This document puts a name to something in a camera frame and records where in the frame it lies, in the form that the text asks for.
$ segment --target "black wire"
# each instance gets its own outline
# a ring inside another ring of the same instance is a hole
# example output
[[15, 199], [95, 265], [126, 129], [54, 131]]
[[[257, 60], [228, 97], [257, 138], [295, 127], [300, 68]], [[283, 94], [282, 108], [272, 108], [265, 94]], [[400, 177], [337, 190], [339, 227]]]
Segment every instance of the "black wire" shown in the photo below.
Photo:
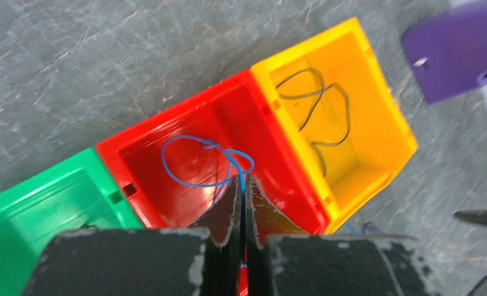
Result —
[[343, 100], [345, 101], [345, 122], [346, 122], [347, 130], [346, 130], [343, 138], [341, 140], [339, 140], [338, 142], [322, 142], [322, 141], [311, 142], [311, 147], [316, 151], [318, 158], [320, 158], [320, 162], [322, 163], [323, 174], [324, 174], [324, 177], [326, 177], [327, 176], [327, 166], [325, 165], [324, 156], [323, 156], [320, 148], [318, 148], [318, 146], [336, 147], [336, 146], [339, 146], [340, 144], [342, 144], [343, 142], [345, 142], [345, 140], [347, 140], [347, 138], [349, 137], [349, 134], [351, 132], [351, 109], [350, 109], [349, 95], [347, 94], [345, 89], [343, 89], [343, 87], [341, 85], [339, 85], [338, 83], [332, 83], [328, 86], [325, 86], [325, 81], [324, 81], [324, 77], [323, 77], [322, 73], [320, 71], [316, 70], [315, 68], [312, 68], [312, 67], [308, 67], [308, 68], [299, 70], [299, 71], [295, 72], [294, 74], [291, 74], [286, 79], [282, 80], [276, 86], [276, 89], [280, 88], [283, 84], [285, 84], [289, 80], [293, 79], [294, 77], [296, 77], [299, 74], [302, 74], [304, 72], [311, 72], [316, 77], [316, 79], [318, 80], [318, 82], [320, 84], [320, 90], [314, 91], [312, 93], [309, 92], [307, 94], [299, 94], [299, 95], [295, 95], [295, 96], [279, 93], [280, 98], [282, 98], [284, 100], [299, 100], [299, 99], [305, 99], [307, 97], [312, 97], [312, 96], [318, 95], [318, 98], [316, 99], [313, 106], [311, 107], [311, 110], [309, 111], [307, 118], [305, 119], [305, 121], [303, 122], [303, 124], [301, 125], [301, 127], [298, 131], [302, 131], [303, 128], [305, 128], [305, 126], [309, 122], [309, 119], [311, 119], [311, 117], [313, 116], [313, 112], [316, 109], [316, 106], [318, 106], [318, 103], [320, 103], [320, 101], [324, 95], [324, 92], [330, 90], [331, 88], [335, 88], [343, 96]]

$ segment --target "green plastic bin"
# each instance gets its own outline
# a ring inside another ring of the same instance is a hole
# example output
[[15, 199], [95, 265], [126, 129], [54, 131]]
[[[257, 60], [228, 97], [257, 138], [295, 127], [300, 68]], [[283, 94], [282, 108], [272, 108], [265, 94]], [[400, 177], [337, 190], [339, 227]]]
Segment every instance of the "green plastic bin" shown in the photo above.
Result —
[[91, 148], [0, 193], [0, 296], [20, 294], [46, 244], [81, 227], [143, 227]]

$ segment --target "purple object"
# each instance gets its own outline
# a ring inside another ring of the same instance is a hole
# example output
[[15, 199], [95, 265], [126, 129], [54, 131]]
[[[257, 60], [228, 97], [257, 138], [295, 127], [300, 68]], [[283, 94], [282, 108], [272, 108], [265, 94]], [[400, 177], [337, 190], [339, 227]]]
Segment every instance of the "purple object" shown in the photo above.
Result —
[[486, 85], [487, 0], [418, 23], [403, 47], [429, 103]]
[[378, 228], [378, 226], [376, 226], [376, 224], [374, 224], [374, 222], [372, 221], [365, 223], [361, 232], [362, 234], [368, 234], [368, 232], [373, 232], [376, 234], [383, 233], [383, 231], [380, 228]]

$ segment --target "blue wire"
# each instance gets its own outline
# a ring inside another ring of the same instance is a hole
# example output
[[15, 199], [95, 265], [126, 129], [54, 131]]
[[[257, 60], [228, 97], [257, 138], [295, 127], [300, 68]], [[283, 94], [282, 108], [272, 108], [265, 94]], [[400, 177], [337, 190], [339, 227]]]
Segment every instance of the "blue wire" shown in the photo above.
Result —
[[346, 228], [348, 228], [352, 233], [354, 233], [355, 235], [357, 236], [360, 236], [361, 235], [361, 232], [359, 232], [358, 230], [356, 230], [356, 228], [352, 227], [349, 223], [345, 222], [343, 224]]
[[[213, 184], [193, 184], [193, 183], [189, 183], [189, 182], [185, 182], [183, 180], [180, 180], [176, 175], [173, 174], [173, 172], [171, 172], [171, 170], [169, 169], [167, 162], [165, 160], [165, 147], [169, 143], [176, 141], [178, 139], [190, 139], [193, 141], [200, 142], [204, 149], [218, 149], [218, 150], [220, 150], [220, 152], [222, 152], [224, 154], [224, 156], [229, 160], [229, 167], [227, 168], [226, 178], [220, 182], [213, 183]], [[245, 174], [250, 173], [253, 170], [253, 168], [255, 167], [255, 161], [251, 158], [251, 156], [249, 156], [246, 153], [243, 153], [241, 151], [234, 150], [234, 149], [223, 149], [222, 147], [220, 147], [220, 145], [218, 143], [215, 143], [212, 140], [202, 139], [202, 138], [198, 138], [195, 136], [189, 136], [186, 134], [173, 137], [173, 138], [167, 140], [165, 143], [163, 143], [162, 151], [160, 152], [160, 155], [162, 156], [162, 164], [163, 164], [165, 171], [176, 182], [178, 182], [184, 186], [196, 187], [196, 188], [207, 188], [207, 187], [221, 186], [219, 191], [216, 193], [215, 197], [213, 198], [213, 203], [215, 203], [217, 201], [220, 193], [222, 193], [222, 191], [223, 191], [224, 186], [231, 180], [231, 171], [232, 171], [233, 166], [238, 171], [238, 176], [240, 178], [240, 183], [241, 183], [241, 188], [242, 188], [242, 194], [243, 194], [243, 196], [245, 196]], [[243, 170], [242, 167], [240, 166], [240, 164], [236, 161], [236, 159], [234, 159], [233, 155], [239, 155], [239, 156], [247, 159], [250, 163], [249, 168], [246, 170]]]

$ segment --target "scratched gray table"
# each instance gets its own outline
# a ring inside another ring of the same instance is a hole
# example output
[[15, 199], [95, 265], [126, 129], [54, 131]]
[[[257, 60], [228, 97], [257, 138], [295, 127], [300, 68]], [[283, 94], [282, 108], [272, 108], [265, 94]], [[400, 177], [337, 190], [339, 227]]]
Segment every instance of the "scratched gray table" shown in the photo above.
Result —
[[478, 92], [424, 104], [399, 45], [447, 2], [0, 0], [0, 191], [357, 15], [420, 149], [351, 223], [421, 238], [462, 295], [487, 229], [451, 214], [487, 208], [487, 110]]

